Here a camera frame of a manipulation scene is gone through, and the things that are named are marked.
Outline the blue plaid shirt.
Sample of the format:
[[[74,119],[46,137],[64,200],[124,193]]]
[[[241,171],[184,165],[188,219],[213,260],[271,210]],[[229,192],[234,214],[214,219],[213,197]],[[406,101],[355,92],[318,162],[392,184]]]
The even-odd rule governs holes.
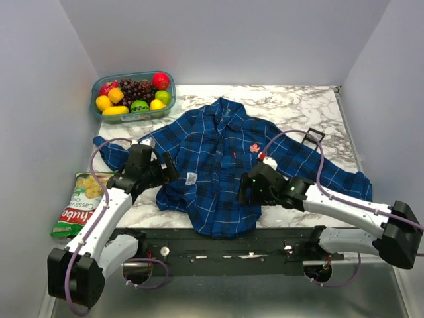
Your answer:
[[[186,213],[194,229],[214,238],[233,238],[255,228],[258,205],[237,201],[240,179],[265,151],[286,177],[319,180],[323,187],[372,200],[372,184],[360,172],[347,172],[314,149],[281,134],[272,122],[251,117],[240,103],[220,98],[186,111],[173,123],[148,134],[155,150],[169,152],[179,178],[161,187],[156,204],[162,211]],[[250,146],[257,144],[259,153]]]

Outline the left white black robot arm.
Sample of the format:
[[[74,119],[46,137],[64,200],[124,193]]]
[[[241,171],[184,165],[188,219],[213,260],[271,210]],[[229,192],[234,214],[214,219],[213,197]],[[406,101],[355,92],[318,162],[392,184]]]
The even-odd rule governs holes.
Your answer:
[[[106,279],[124,262],[154,263],[142,230],[117,230],[122,216],[144,191],[168,184],[178,172],[168,152],[134,143],[124,167],[104,184],[101,203],[83,229],[47,258],[48,293],[91,309]]]

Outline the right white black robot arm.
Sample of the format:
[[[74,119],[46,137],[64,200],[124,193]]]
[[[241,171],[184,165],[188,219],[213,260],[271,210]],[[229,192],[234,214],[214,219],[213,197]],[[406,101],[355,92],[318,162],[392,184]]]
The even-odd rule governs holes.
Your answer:
[[[237,199],[243,205],[280,205],[348,223],[347,229],[325,228],[305,242],[305,253],[314,260],[327,253],[351,252],[379,256],[392,266],[409,270],[423,237],[423,226],[402,201],[393,205],[362,201],[306,178],[285,178],[264,162],[242,174]]]

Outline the brooch box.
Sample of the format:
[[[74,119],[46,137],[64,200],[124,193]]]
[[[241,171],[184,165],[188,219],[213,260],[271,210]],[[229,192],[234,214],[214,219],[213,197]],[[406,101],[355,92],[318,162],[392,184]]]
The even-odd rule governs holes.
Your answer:
[[[325,136],[326,136],[325,133],[318,131],[317,129],[309,127],[307,130],[307,134],[304,136],[301,143],[302,144],[313,143],[317,145],[317,141],[322,142]]]

